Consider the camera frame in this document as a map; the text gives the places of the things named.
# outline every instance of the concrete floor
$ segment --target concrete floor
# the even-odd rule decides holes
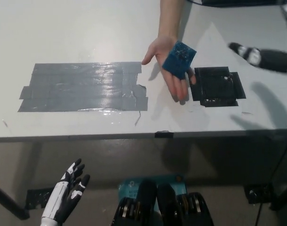
[[[0,188],[19,203],[28,189],[54,186],[78,158],[91,175],[89,186],[66,226],[111,223],[117,185],[128,177],[183,173],[188,191],[200,192],[215,226],[254,226],[259,205],[249,205],[244,184],[265,183],[285,148],[282,137],[142,139],[0,144]],[[278,179],[287,181],[287,161]],[[42,210],[19,221],[0,206],[1,226],[40,225]],[[287,213],[263,205],[259,226],[286,226]]]

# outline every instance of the black cable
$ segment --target black cable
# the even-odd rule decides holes
[[[187,0],[187,1],[191,2],[192,4],[196,4],[196,5],[202,6],[201,3],[194,2],[193,0]]]
[[[270,3],[260,3],[260,2],[256,2],[256,3],[241,3],[241,4],[237,4],[237,3],[217,3],[216,5],[203,5],[201,3],[197,3],[194,0],[187,0],[188,2],[198,5],[198,6],[206,6],[206,7],[214,7],[214,8],[226,8],[226,7],[245,7],[245,6],[262,6],[262,5],[275,5],[273,2]],[[277,0],[277,3],[279,5],[282,5],[285,1],[284,0]]]
[[[260,204],[260,208],[258,209],[258,213],[257,213],[256,221],[255,221],[255,226],[258,225],[258,221],[260,220],[260,215],[261,215],[262,207],[263,207],[263,204],[261,203],[261,204]]]
[[[274,171],[273,171],[272,174],[271,174],[270,181],[273,180],[273,177],[274,177],[276,171],[278,170],[279,166],[280,166],[281,163],[283,162],[283,160],[284,160],[286,154],[287,154],[287,145],[286,145],[286,148],[285,148],[283,154],[281,155],[281,158],[279,159],[279,162],[277,163],[276,167],[274,168]]]

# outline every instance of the palm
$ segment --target palm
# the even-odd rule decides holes
[[[188,88],[185,80],[179,80],[177,77],[173,76],[170,72],[162,68],[163,63],[165,62],[170,50],[175,45],[177,39],[170,36],[158,37],[152,44],[149,46],[148,52],[142,61],[143,65],[148,64],[153,56],[156,57],[156,60],[161,68],[161,73],[167,84],[167,87],[174,97],[178,97],[179,100],[183,100],[188,95]],[[193,76],[192,70],[189,71],[191,76],[191,81],[194,84],[196,82],[195,76]]]

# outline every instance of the finger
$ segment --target finger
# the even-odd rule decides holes
[[[82,159],[78,159],[77,161],[75,161],[67,170],[67,172],[69,172],[70,174],[72,174],[74,172],[74,170],[76,169],[76,167],[81,163]]]
[[[77,178],[77,177],[78,177],[77,175],[79,174],[79,172],[82,171],[84,168],[85,168],[85,165],[84,165],[84,164],[78,166],[78,167],[74,170],[74,178]]]
[[[187,83],[186,83],[186,80],[185,80],[185,79],[182,79],[182,80],[181,80],[181,88],[182,88],[182,91],[183,91],[183,96],[184,96],[184,98],[187,97],[187,95],[188,95],[188,89],[187,89]]]
[[[146,53],[146,55],[144,56],[144,59],[142,61],[142,65],[146,65],[148,64],[152,58],[155,56],[155,46],[153,45],[153,43],[149,46],[148,51]]]
[[[166,82],[168,90],[170,91],[171,95],[173,97],[176,97],[177,93],[176,93],[176,88],[174,85],[172,74],[170,72],[164,70],[164,69],[161,70],[161,73],[162,73],[164,81]]]
[[[79,170],[79,171],[75,172],[75,173],[74,173],[74,178],[77,178],[77,177],[81,176],[82,173],[83,173],[82,170]]]
[[[191,84],[195,85],[196,84],[196,76],[195,76],[195,73],[194,71],[189,68],[189,70],[187,71],[187,74],[189,76],[189,80],[191,81]]]
[[[175,76],[173,76],[173,80],[174,80],[174,86],[176,88],[177,97],[179,100],[183,100],[185,95],[184,95],[183,90],[182,90],[181,81],[179,78],[177,78]]]
[[[73,183],[73,186],[72,187],[75,187],[79,182],[81,182],[81,178],[77,178],[74,183]]]

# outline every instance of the robotic hand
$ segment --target robotic hand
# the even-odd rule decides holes
[[[154,214],[158,202],[162,223]],[[146,179],[137,192],[136,199],[123,198],[116,210],[111,226],[214,226],[206,202],[201,194],[175,194],[170,184]]]
[[[50,195],[41,218],[41,226],[61,226],[74,210],[89,182],[90,175],[77,178],[83,173],[81,159],[74,162],[64,173]]]
[[[280,0],[281,11],[287,21],[287,4]],[[262,69],[287,73],[287,52],[275,49],[258,49],[230,43],[229,48],[244,58],[249,64]]]

